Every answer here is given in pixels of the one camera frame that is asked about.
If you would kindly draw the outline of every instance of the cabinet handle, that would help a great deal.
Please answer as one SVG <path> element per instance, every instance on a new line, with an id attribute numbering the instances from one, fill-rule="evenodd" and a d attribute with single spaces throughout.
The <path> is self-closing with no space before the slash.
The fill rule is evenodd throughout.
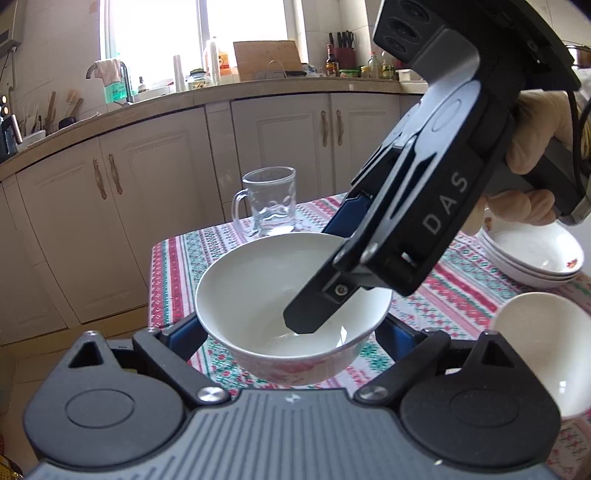
<path id="1" fill-rule="evenodd" d="M 100 170 L 99 170 L 99 161 L 95 158 L 92 161 L 92 164 L 95 166 L 96 186 L 100 190 L 100 196 L 103 197 L 103 200 L 106 200 L 107 199 L 107 194 L 105 192 L 105 184 L 103 183 L 103 176 L 100 174 Z"/>
<path id="2" fill-rule="evenodd" d="M 320 112 L 320 116 L 322 117 L 322 146 L 325 147 L 328 145 L 329 140 L 329 126 L 326 123 L 326 112 L 324 110 Z"/>
<path id="3" fill-rule="evenodd" d="M 115 156 L 112 153 L 109 154 L 109 163 L 111 164 L 111 177 L 113 177 L 113 181 L 117 187 L 117 193 L 121 195 L 123 193 L 123 189 L 121 188 L 121 183 L 119 182 L 119 172 L 117 171 L 117 165 L 115 165 Z"/>
<path id="4" fill-rule="evenodd" d="M 345 133 L 345 129 L 343 127 L 343 119 L 340 115 L 340 110 L 336 111 L 336 122 L 337 125 L 339 127 L 339 139 L 338 139 L 338 144 L 342 145 L 343 144 L 343 134 Z"/>

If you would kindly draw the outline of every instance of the tablecloth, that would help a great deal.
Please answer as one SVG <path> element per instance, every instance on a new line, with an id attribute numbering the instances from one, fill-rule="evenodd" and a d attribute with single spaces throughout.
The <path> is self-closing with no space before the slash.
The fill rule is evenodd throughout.
<path id="1" fill-rule="evenodd" d="M 298 231 L 320 231 L 335 213 L 342 196 L 303 203 L 297 207 Z M 242 220 L 250 228 L 250 219 Z M 150 282 L 150 325 L 164 327 L 194 310 L 193 295 L 207 267 L 250 241 L 231 223 L 204 228 L 155 245 Z M 474 237 L 459 233 L 423 285 L 411 296 L 394 296 L 391 313 L 420 330 L 437 327 L 455 339 L 475 339 L 486 329 L 497 308 L 513 296 L 533 289 L 500 273 L 486 258 Z M 552 290 L 591 313 L 591 278 L 577 278 Z M 220 383 L 232 395 L 242 387 L 285 388 L 244 371 L 229 352 L 211 337 L 189 363 Z M 392 364 L 372 336 L 355 362 L 320 384 L 298 388 L 346 388 L 350 393 Z M 582 479 L 591 464 L 591 411 L 563 425 L 548 459 L 565 480 Z"/>

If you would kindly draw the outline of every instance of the range hood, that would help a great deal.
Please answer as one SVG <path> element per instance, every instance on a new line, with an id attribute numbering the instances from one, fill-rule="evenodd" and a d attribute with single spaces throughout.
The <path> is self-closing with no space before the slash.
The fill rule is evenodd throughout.
<path id="1" fill-rule="evenodd" d="M 22 42 L 26 0 L 0 0 L 0 58 Z"/>

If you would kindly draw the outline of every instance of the stacked bowl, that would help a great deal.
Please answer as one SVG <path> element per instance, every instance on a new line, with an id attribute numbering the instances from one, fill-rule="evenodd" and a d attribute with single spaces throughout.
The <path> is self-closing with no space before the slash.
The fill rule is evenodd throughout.
<path id="1" fill-rule="evenodd" d="M 559 287 L 583 266 L 583 249 L 558 222 L 546 226 L 506 222 L 486 210 L 476 236 L 500 271 L 530 287 Z"/>

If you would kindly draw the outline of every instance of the hand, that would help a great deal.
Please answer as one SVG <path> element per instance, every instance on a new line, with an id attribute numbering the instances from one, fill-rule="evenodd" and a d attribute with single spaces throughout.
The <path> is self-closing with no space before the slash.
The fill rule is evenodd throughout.
<path id="1" fill-rule="evenodd" d="M 522 92 L 518 108 L 517 125 L 506 155 L 507 165 L 513 173 L 529 173 L 539 162 L 552 137 L 560 140 L 569 150 L 573 149 L 570 106 L 564 92 Z M 548 225 L 556 220 L 551 191 L 523 193 L 508 190 L 492 197 L 480 197 L 462 227 L 464 233 L 474 235 L 480 229 L 487 205 L 495 216 L 508 222 Z"/>

